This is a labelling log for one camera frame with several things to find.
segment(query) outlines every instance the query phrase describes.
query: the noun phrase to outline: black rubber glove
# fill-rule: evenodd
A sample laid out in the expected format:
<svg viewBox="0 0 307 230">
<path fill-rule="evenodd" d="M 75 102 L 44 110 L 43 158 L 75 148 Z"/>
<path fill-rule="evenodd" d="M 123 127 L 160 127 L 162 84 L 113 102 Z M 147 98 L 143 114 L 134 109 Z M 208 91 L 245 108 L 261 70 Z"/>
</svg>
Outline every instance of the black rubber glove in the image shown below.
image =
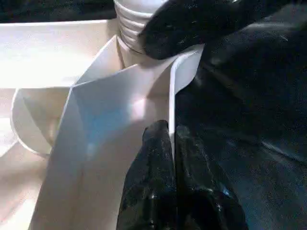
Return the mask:
<svg viewBox="0 0 307 230">
<path fill-rule="evenodd" d="M 147 23 L 139 39 L 155 59 L 176 55 L 264 18 L 292 0 L 169 0 Z"/>
<path fill-rule="evenodd" d="M 0 0 L 0 23 L 113 18 L 113 0 Z"/>
<path fill-rule="evenodd" d="M 176 95 L 177 126 L 225 171 L 250 230 L 307 226 L 306 12 L 287 6 L 208 43 Z"/>
<path fill-rule="evenodd" d="M 181 229 L 248 229 L 224 171 L 186 126 L 176 130 L 176 179 Z"/>
<path fill-rule="evenodd" d="M 143 134 L 140 152 L 127 172 L 117 230 L 174 230 L 177 194 L 166 121 Z"/>
</svg>

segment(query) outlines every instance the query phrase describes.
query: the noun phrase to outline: gloved hand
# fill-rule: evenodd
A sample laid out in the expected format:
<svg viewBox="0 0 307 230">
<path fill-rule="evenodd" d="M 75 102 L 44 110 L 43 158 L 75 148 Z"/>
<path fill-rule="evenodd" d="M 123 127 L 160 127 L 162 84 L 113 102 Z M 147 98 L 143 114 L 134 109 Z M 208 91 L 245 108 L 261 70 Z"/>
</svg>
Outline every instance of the gloved hand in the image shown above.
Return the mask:
<svg viewBox="0 0 307 230">
<path fill-rule="evenodd" d="M 127 172 L 117 230 L 177 229 L 177 194 L 166 121 L 146 128 Z"/>
<path fill-rule="evenodd" d="M 167 122 L 145 130 L 126 175 L 117 230 L 247 229 L 227 177 L 201 140 L 179 127 L 176 144 L 175 178 Z"/>
<path fill-rule="evenodd" d="M 285 6 L 209 42 L 176 96 L 177 126 L 218 161 L 251 230 L 307 226 L 306 12 Z"/>
</svg>

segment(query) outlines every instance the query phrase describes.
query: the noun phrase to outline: ribbed white cap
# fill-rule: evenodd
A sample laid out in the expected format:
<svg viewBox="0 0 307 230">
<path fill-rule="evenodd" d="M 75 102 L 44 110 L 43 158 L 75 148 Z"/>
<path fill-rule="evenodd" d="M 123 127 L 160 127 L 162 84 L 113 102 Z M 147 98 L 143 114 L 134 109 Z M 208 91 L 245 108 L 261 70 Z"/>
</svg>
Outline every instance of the ribbed white cap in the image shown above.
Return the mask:
<svg viewBox="0 0 307 230">
<path fill-rule="evenodd" d="M 142 53 L 138 34 L 151 16 L 168 0 L 114 0 L 122 40 Z"/>
</svg>

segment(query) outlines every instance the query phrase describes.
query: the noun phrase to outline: black glove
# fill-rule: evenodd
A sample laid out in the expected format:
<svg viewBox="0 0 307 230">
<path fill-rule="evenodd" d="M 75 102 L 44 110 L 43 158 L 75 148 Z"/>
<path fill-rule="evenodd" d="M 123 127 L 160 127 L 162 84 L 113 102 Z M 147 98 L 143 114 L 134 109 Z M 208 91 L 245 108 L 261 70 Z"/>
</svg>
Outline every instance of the black glove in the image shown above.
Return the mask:
<svg viewBox="0 0 307 230">
<path fill-rule="evenodd" d="M 307 226 L 306 12 L 286 6 L 208 43 L 176 95 L 177 126 L 225 171 L 251 230 Z"/>
<path fill-rule="evenodd" d="M 166 121 L 143 134 L 143 144 L 127 172 L 117 230 L 173 230 L 177 194 L 171 142 Z"/>
<path fill-rule="evenodd" d="M 155 59 L 176 55 L 264 18 L 292 0 L 169 0 L 147 23 L 139 39 Z"/>
</svg>

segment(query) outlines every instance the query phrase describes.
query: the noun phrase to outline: white plastic surface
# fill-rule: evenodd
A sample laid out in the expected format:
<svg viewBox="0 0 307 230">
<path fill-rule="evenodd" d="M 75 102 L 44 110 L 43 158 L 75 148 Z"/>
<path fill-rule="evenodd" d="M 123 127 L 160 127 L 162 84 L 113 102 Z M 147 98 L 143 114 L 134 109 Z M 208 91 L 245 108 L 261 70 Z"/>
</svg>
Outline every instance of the white plastic surface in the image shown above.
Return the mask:
<svg viewBox="0 0 307 230">
<path fill-rule="evenodd" d="M 115 230 L 143 131 L 168 119 L 174 59 L 136 64 L 71 89 L 31 230 Z"/>
<path fill-rule="evenodd" d="M 68 92 L 66 87 L 16 90 L 11 125 L 25 148 L 50 153 Z"/>
<path fill-rule="evenodd" d="M 167 0 L 114 0 L 123 41 L 132 49 L 142 53 L 138 34 L 157 9 Z"/>
<path fill-rule="evenodd" d="M 0 24 L 0 88 L 69 87 L 117 33 L 117 19 Z"/>
</svg>

